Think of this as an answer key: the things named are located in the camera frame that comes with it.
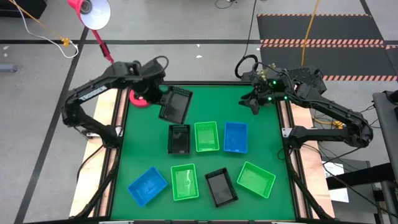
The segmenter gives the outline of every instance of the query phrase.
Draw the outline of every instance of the white paper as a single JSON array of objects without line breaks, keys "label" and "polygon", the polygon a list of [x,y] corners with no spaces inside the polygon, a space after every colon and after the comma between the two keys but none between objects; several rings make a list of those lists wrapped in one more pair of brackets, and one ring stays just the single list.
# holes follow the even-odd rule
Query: white paper
[{"label": "white paper", "polygon": [[[327,164],[325,164],[325,167],[333,175],[344,174],[343,164],[328,162]],[[331,175],[325,169],[323,169],[323,171],[325,172],[326,177],[331,177]],[[330,194],[330,199],[334,201],[348,203],[348,192],[346,188],[329,190],[329,194]]]}]

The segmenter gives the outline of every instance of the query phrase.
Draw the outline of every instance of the concrete floor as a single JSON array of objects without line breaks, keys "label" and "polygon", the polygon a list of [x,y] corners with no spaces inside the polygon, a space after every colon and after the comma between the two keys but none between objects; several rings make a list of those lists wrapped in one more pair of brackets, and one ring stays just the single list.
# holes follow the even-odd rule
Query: concrete floor
[{"label": "concrete floor", "polygon": [[[253,2],[238,0],[231,8],[219,10],[213,1],[113,0],[110,1],[111,20],[100,34],[112,40],[246,39]],[[311,13],[315,2],[258,1],[256,13]],[[395,22],[398,3],[395,0],[367,0],[367,3],[384,39],[398,40]],[[321,0],[318,13],[358,14],[364,11],[359,0]],[[66,0],[49,1],[40,20],[71,39],[79,39],[83,30]],[[55,38],[33,21],[28,21],[28,26],[35,34]],[[0,40],[35,39],[26,33],[20,19],[0,18],[0,27]],[[253,40],[259,39],[256,19],[251,33]],[[248,53],[259,55],[258,47],[250,45]],[[115,60],[146,62],[158,55],[168,56],[167,80],[235,80],[234,66],[244,48],[245,45],[240,44],[109,46]],[[21,204],[71,60],[63,58],[56,47],[47,44],[0,45],[0,51],[1,62],[19,66],[15,74],[0,75],[0,102],[7,106],[0,109],[0,219],[8,224],[14,222]],[[73,54],[73,49],[69,48],[67,53]],[[107,66],[97,45],[85,45],[70,88],[101,75]],[[249,63],[242,68],[248,70]],[[354,110],[370,105],[373,92],[398,87],[395,82],[327,82],[326,85],[326,97]],[[88,114],[93,114],[95,104],[96,101],[91,100],[84,106]],[[370,121],[376,119],[374,111],[365,116]],[[322,144],[336,154],[349,150],[344,144]],[[76,171],[85,145],[76,131],[58,122],[25,222],[68,217]],[[387,162],[381,133],[375,130],[371,145],[347,158],[368,160],[372,165]],[[368,221],[374,223],[373,216]]]}]

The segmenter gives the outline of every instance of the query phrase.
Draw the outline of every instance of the white lamp shade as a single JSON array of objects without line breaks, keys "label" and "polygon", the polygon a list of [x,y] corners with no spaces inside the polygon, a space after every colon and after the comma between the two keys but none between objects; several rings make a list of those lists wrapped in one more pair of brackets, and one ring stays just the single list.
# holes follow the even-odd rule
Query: white lamp shade
[{"label": "white lamp shade", "polygon": [[107,0],[89,0],[91,10],[87,13],[81,13],[82,0],[68,0],[81,20],[81,22],[92,30],[102,29],[111,18],[111,6]]}]

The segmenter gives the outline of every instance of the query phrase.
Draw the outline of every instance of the green tabletop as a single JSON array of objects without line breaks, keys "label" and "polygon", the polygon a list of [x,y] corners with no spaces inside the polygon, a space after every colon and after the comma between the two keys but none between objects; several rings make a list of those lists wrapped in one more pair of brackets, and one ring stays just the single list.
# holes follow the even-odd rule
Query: green tabletop
[{"label": "green tabletop", "polygon": [[[193,91],[185,124],[191,125],[189,155],[167,153],[169,125],[158,119],[159,106],[135,108],[129,105],[124,142],[114,193],[112,219],[135,220],[294,220],[286,164],[277,158],[282,148],[280,126],[275,106],[262,107],[254,116],[249,108],[238,105],[250,86],[183,86]],[[193,124],[216,121],[220,150],[196,152]],[[225,122],[248,124],[248,153],[223,151]],[[236,183],[245,161],[276,175],[269,198],[263,198]],[[174,201],[170,168],[195,164],[199,197]],[[156,167],[169,185],[140,208],[127,188],[150,167]],[[239,200],[216,208],[205,174],[226,167]]]}]

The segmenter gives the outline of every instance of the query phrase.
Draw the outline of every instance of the wooden board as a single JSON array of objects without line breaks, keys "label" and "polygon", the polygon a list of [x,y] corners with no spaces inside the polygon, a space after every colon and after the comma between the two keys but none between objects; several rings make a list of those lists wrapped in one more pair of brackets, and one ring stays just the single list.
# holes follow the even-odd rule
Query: wooden board
[{"label": "wooden board", "polygon": [[[305,128],[313,127],[309,109],[292,104],[292,112],[295,125],[303,126]],[[306,144],[319,150],[318,143],[316,141],[307,141]],[[301,160],[303,161],[304,175],[308,190],[317,200],[319,205],[324,209],[324,211],[331,217],[334,217],[335,213],[331,204],[329,189],[326,183],[322,160],[319,156],[319,153],[309,149],[308,146],[303,146],[300,150],[300,153]]]},{"label": "wooden board", "polygon": [[[117,90],[108,90],[98,97],[94,112],[94,119],[103,123],[111,124],[113,108],[116,100]],[[100,138],[93,138],[87,142],[83,161],[102,145]],[[92,198],[100,182],[105,150],[100,150],[80,171],[79,180],[76,185],[70,216],[78,214]]]}]

